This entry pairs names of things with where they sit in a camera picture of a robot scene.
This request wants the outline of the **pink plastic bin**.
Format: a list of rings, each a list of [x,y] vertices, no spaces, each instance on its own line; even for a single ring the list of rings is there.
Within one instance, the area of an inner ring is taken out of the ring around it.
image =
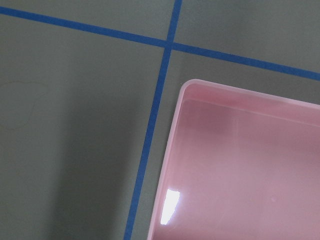
[[[184,83],[147,237],[319,239],[319,105]]]

